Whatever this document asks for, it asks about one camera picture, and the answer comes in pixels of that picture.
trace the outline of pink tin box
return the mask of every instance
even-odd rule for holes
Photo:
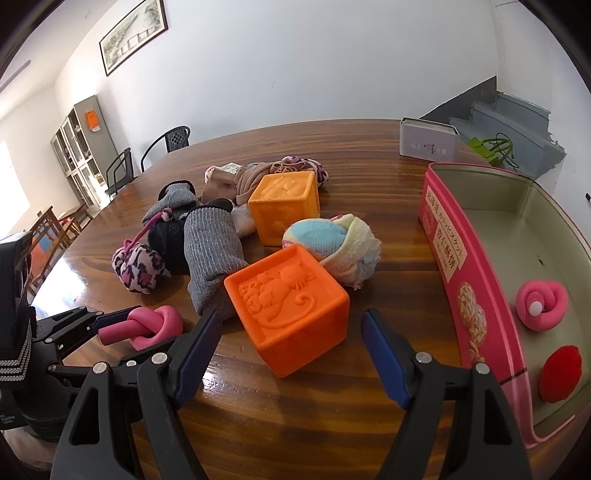
[[[591,401],[591,249],[536,182],[491,167],[437,163],[419,210],[450,302],[462,365],[486,362],[511,405],[527,448],[565,426]],[[554,280],[569,308],[553,329],[527,329],[515,296],[528,280]],[[569,398],[546,403],[538,378],[548,357],[575,345],[582,377]]]

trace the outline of glossy table surface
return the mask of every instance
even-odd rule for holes
[[[199,192],[205,169],[228,162],[276,161],[285,155],[314,158],[330,174],[320,190],[322,216],[353,213],[382,241],[382,261],[358,291],[349,291],[347,339],[300,371],[273,376],[238,319],[224,325],[203,388],[180,411],[205,471],[217,479],[372,479],[398,431],[403,411],[389,401],[363,345],[362,312],[378,308],[390,327],[417,351],[459,365],[450,307],[417,210],[427,162],[400,157],[398,121],[337,120],[281,125],[191,145],[168,154],[126,186],[66,251],[34,305],[39,314],[76,306],[112,312],[136,304],[171,304],[198,318],[187,293],[188,277],[164,279],[149,296],[128,292],[111,267],[125,238],[167,183],[188,179]],[[462,146],[457,161],[480,163]],[[243,239],[252,263],[272,252],[256,234]],[[104,347],[97,338],[67,358],[68,364],[115,365],[131,353],[128,342]],[[447,402],[425,478],[437,478],[447,447],[453,405]],[[535,478],[547,479],[564,459],[589,412],[545,444],[529,450]],[[134,428],[146,478],[159,478],[141,423]]]

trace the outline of orange toy cube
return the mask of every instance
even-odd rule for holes
[[[224,281],[256,351],[282,378],[347,337],[349,296],[300,245]]]
[[[294,171],[265,175],[248,206],[261,243],[280,247],[290,225],[320,216],[318,184],[313,171]]]

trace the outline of framed painting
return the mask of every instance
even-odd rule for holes
[[[168,30],[163,0],[144,0],[100,41],[107,76],[137,50]]]

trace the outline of green bag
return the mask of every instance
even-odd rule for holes
[[[500,167],[503,161],[507,161],[509,165],[514,166],[513,159],[513,141],[506,136],[506,138],[485,138],[480,140],[477,137],[471,138],[466,145],[473,151],[483,157],[493,167]]]

